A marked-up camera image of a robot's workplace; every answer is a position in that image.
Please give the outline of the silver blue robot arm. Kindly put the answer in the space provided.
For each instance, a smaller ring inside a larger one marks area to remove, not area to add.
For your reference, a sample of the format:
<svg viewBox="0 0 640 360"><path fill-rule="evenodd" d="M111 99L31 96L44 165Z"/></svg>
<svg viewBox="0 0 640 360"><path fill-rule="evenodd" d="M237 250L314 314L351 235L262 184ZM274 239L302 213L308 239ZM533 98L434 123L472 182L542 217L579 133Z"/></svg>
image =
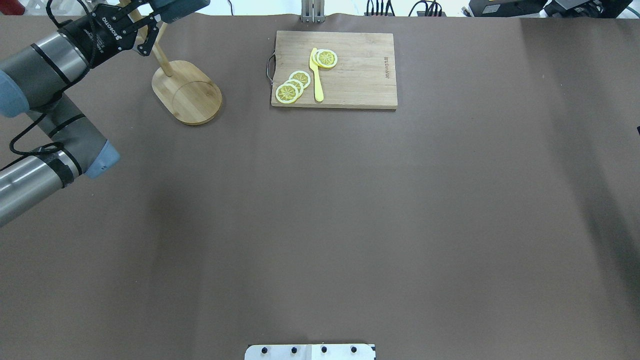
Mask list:
<svg viewBox="0 0 640 360"><path fill-rule="evenodd" d="M99 177L120 159L111 142L66 95L91 69L127 50L148 56L158 36L160 7L135 20L142 6L98 4L84 16L58 21L55 32L1 61L1 114L31 122L10 142L18 158L1 169L0 212L5 226L77 178Z"/></svg>

